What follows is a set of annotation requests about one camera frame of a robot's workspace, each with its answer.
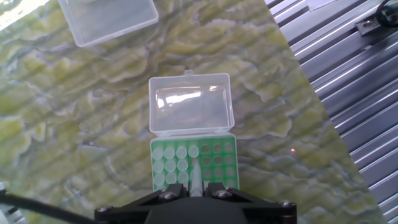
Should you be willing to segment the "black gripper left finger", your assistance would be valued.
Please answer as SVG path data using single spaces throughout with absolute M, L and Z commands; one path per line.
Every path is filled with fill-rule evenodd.
M 122 207 L 97 208 L 96 223 L 145 223 L 150 211 L 189 196 L 189 184 L 171 184 Z

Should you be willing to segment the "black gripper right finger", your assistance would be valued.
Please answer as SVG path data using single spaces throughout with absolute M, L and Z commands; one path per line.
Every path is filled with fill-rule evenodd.
M 205 197 L 212 202 L 223 202 L 216 207 L 233 223 L 297 224 L 297 204 L 294 202 L 270 202 L 221 182 L 209 183 Z

